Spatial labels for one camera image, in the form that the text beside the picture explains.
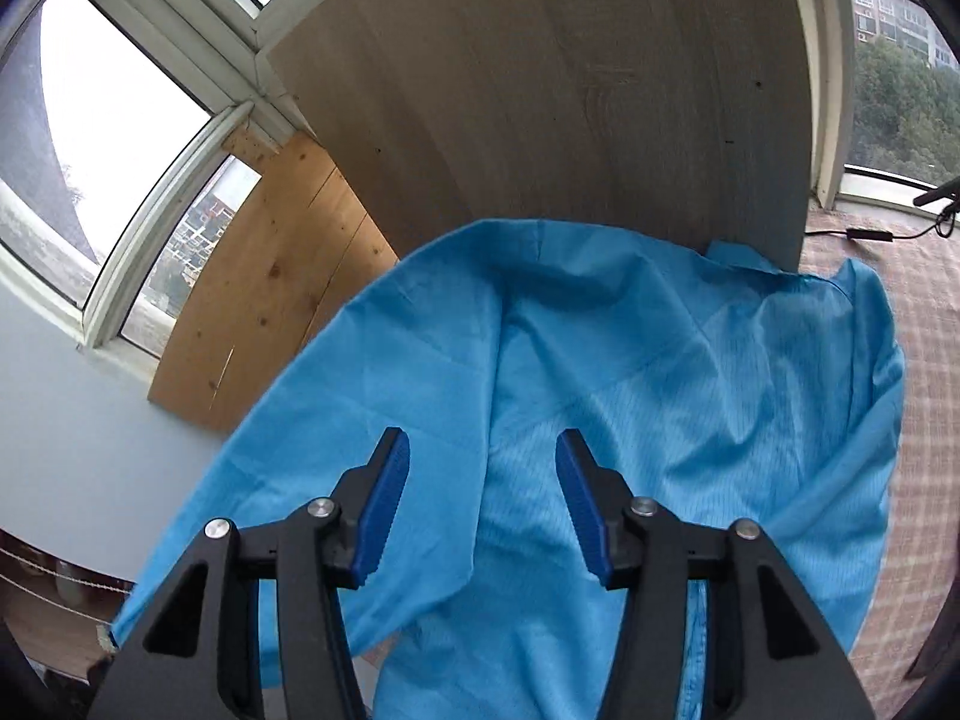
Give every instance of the silver screw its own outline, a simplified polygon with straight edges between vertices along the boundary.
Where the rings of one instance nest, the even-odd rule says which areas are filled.
[[[659,506],[653,498],[632,498],[630,501],[630,511],[641,517],[652,517],[657,509]]]
[[[203,527],[203,532],[206,533],[209,538],[223,538],[230,532],[230,523],[226,519],[217,517],[216,519],[211,519],[210,522]]]
[[[336,508],[337,505],[329,498],[314,498],[306,505],[306,512],[311,517],[329,517]]]
[[[738,519],[736,525],[733,526],[733,530],[741,538],[746,538],[747,541],[760,538],[760,525],[757,525],[752,519]]]

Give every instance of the black clamp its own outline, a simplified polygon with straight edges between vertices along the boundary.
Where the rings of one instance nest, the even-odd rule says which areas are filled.
[[[757,523],[680,521],[597,466],[577,430],[560,434],[556,465],[587,569],[628,590],[598,720],[675,716],[688,580],[709,581],[702,720],[874,718],[827,621]]]
[[[410,467],[388,428],[366,466],[329,498],[238,530],[213,519],[187,547],[97,691],[90,720],[263,717],[257,588],[277,581],[280,668],[289,720],[364,720],[338,587],[376,571]]]

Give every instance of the blue gripper pad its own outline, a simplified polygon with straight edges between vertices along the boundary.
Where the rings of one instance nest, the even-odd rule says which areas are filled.
[[[587,449],[579,430],[564,430],[557,437],[555,453],[557,478],[566,508],[570,512],[573,530],[577,533],[580,551],[587,571],[607,586],[613,576],[613,563],[607,543],[607,527],[589,483],[596,461]]]
[[[410,439],[402,430],[391,430],[395,430],[390,435],[392,444],[381,447],[388,440],[388,431],[368,464],[368,467],[379,464],[380,468],[357,521],[356,550],[349,568],[357,586],[361,586],[380,565],[380,557],[410,472]],[[378,458],[378,453],[383,450],[386,450],[386,457]]]

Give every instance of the gray wooden panel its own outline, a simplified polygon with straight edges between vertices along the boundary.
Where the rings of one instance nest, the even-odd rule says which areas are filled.
[[[544,217],[799,261],[796,0],[324,0],[270,62],[400,256]]]

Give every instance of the black cord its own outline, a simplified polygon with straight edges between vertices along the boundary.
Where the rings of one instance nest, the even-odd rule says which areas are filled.
[[[956,228],[957,214],[960,213],[960,200],[954,200],[944,210],[937,214],[933,224],[925,230],[913,235],[894,235],[889,230],[866,230],[860,227],[848,227],[845,230],[808,230],[805,236],[815,235],[843,235],[848,241],[913,241],[922,238],[930,230],[936,230],[941,238],[949,238]]]

